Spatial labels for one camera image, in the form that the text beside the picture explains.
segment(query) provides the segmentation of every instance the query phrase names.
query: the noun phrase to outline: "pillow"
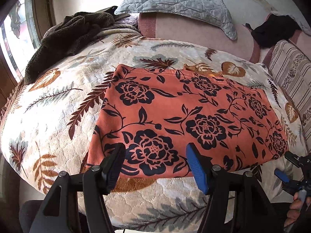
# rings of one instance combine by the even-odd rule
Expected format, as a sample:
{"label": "pillow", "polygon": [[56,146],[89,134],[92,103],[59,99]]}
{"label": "pillow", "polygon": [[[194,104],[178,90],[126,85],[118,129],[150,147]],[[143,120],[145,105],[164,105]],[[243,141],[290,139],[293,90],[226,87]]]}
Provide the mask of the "pillow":
{"label": "pillow", "polygon": [[[280,40],[274,47],[269,72],[279,86],[293,100],[302,121],[307,147],[311,148],[311,62],[294,45]],[[292,104],[287,104],[288,119],[294,122],[298,115]]]}
{"label": "pillow", "polygon": [[124,0],[115,14],[142,12],[179,14],[218,26],[230,39],[237,38],[230,12],[222,0]]}
{"label": "pillow", "polygon": [[235,25],[239,38],[230,40],[208,23],[175,14],[141,13],[138,28],[143,36],[189,42],[225,51],[252,63],[259,61],[260,48],[244,25]]}

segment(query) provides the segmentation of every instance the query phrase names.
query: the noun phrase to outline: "bed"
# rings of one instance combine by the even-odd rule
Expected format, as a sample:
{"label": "bed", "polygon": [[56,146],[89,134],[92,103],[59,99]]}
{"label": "bed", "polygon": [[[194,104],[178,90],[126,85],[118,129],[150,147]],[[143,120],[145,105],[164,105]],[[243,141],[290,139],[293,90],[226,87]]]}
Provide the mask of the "bed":
{"label": "bed", "polygon": [[[308,154],[298,112],[264,64],[195,43],[150,38],[131,25],[119,24],[102,29],[79,54],[53,65],[34,84],[25,86],[21,81],[16,87],[2,111],[0,146],[21,178],[46,194],[60,171],[72,175],[86,170],[105,92],[120,64],[188,70],[261,89],[278,118],[277,125],[286,134],[288,149],[300,156]],[[276,168],[291,178],[302,178],[301,171],[279,155],[262,165],[244,168],[234,170],[240,174],[252,171],[270,200],[282,192],[281,181],[274,176]],[[133,178],[121,174],[116,188],[104,200],[114,226],[179,232],[198,229],[208,196],[189,175]],[[78,205],[85,212],[82,193],[78,194]],[[233,208],[234,194],[230,194],[226,222],[232,218]]]}

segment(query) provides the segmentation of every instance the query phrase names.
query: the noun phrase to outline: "human hand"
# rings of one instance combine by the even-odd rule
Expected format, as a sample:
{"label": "human hand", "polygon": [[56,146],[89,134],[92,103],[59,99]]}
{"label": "human hand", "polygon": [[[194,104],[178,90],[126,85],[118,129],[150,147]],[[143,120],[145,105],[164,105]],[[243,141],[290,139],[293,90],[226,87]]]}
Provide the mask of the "human hand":
{"label": "human hand", "polygon": [[[284,223],[284,227],[294,223],[300,215],[300,209],[304,201],[298,199],[298,192],[294,195],[294,201],[290,205],[290,210],[287,212],[287,219]],[[311,204],[311,197],[307,197],[307,206]]]}

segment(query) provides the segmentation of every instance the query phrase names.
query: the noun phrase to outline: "floral blanket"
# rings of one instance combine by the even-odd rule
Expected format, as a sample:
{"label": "floral blanket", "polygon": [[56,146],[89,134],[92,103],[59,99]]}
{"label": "floral blanket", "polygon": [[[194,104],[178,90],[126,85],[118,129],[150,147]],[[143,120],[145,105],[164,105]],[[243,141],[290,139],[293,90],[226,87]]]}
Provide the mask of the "floral blanket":
{"label": "floral blanket", "polygon": [[[105,91],[119,64],[186,69],[262,89],[284,130],[289,150],[307,155],[298,114],[261,64],[190,43],[148,39],[133,29],[107,29],[78,55],[56,63],[35,84],[21,87],[1,121],[2,153],[34,188],[46,194],[58,172],[72,175],[85,170]],[[281,192],[275,168],[295,179],[302,176],[284,157],[252,166],[269,199]],[[232,218],[233,197],[227,220]],[[113,225],[159,232],[197,230],[208,201],[193,177],[121,177],[104,199]],[[84,211],[80,193],[78,202]]]}

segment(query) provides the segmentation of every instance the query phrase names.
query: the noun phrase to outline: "striped fabric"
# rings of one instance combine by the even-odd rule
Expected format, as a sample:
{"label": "striped fabric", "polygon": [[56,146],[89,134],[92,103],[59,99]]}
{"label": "striped fabric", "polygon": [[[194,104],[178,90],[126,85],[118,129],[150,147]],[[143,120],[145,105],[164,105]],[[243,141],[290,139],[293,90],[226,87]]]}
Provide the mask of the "striped fabric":
{"label": "striped fabric", "polygon": [[287,92],[299,111],[307,147],[311,149],[311,62],[294,45],[279,41],[272,54],[269,71]]}

